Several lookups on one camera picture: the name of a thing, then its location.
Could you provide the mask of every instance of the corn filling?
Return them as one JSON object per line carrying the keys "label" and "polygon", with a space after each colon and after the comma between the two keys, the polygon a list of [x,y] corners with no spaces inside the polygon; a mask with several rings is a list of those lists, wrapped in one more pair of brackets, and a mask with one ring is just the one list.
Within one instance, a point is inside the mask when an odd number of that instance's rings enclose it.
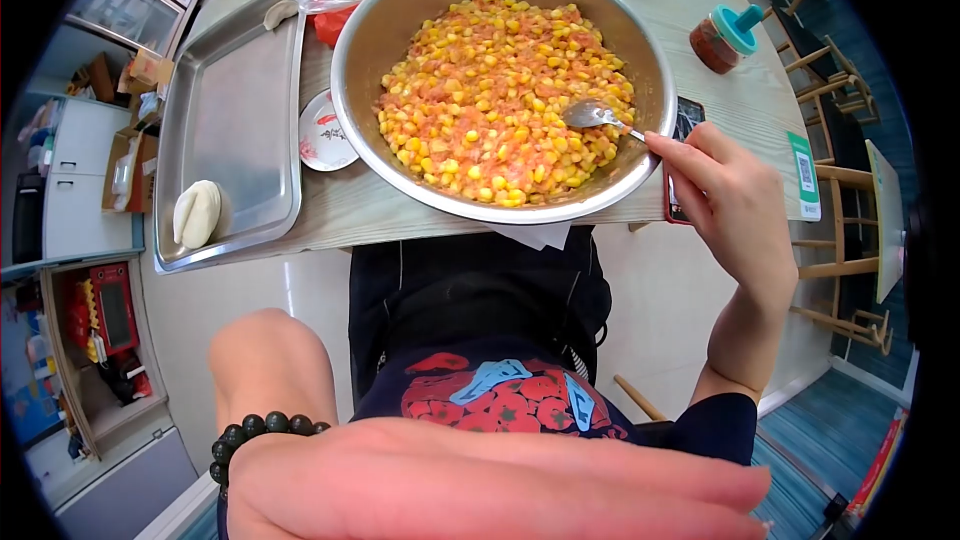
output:
{"label": "corn filling", "polygon": [[451,4],[383,76],[380,133],[405,167],[447,194],[543,204],[617,156],[616,126],[564,124],[571,102],[598,99],[626,126],[634,121],[634,87],[602,42],[576,4]]}

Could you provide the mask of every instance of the beaded bracelet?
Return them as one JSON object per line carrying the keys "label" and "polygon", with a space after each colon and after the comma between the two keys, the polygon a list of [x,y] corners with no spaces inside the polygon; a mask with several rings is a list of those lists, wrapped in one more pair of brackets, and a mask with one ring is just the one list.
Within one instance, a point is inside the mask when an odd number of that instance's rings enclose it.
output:
{"label": "beaded bracelet", "polygon": [[220,485],[220,494],[223,498],[226,498],[227,487],[230,485],[228,470],[230,469],[231,458],[244,442],[268,432],[311,437],[329,428],[329,423],[318,421],[315,424],[306,415],[294,415],[287,419],[287,416],[278,410],[267,413],[266,420],[259,415],[246,415],[241,426],[235,423],[226,426],[217,441],[213,443],[210,449],[213,454],[213,462],[210,463],[210,478]]}

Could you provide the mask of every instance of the smartphone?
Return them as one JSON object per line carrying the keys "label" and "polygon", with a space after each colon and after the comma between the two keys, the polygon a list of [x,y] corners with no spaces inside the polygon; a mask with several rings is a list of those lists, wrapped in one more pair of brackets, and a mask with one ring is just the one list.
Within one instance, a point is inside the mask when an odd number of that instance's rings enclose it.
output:
{"label": "smartphone", "polygon": [[[677,97],[677,125],[673,128],[673,139],[684,142],[693,131],[694,126],[706,120],[704,115],[704,105],[694,102],[689,98]],[[673,178],[669,175],[663,176],[663,214],[666,221],[670,223],[683,223],[693,225],[677,197],[673,194]]]}

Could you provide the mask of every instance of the white plate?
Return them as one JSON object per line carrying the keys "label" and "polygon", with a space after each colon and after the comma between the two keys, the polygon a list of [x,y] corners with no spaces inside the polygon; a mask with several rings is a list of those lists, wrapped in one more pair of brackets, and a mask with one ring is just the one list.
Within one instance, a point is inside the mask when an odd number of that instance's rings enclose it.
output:
{"label": "white plate", "polygon": [[333,112],[330,90],[314,96],[300,113],[299,138],[300,161],[311,170],[335,172],[357,160]]}

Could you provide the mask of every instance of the stainless steel bowl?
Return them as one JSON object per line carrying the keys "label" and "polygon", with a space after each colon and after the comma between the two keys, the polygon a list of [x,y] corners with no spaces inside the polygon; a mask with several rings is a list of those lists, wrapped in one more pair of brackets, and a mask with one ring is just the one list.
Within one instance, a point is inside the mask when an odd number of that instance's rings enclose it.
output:
{"label": "stainless steel bowl", "polygon": [[[346,22],[333,51],[330,87],[337,117],[353,149],[391,186],[452,215],[478,222],[538,224],[574,220],[626,197],[653,173],[660,158],[640,142],[621,141],[616,159],[582,186],[543,205],[500,207],[444,194],[404,167],[379,132],[374,110],[380,78],[406,54],[425,19],[463,0],[364,0]],[[636,127],[673,133],[677,90],[657,40],[621,0],[519,0],[543,8],[576,3],[604,34],[604,45],[626,62],[623,74],[636,89]]]}

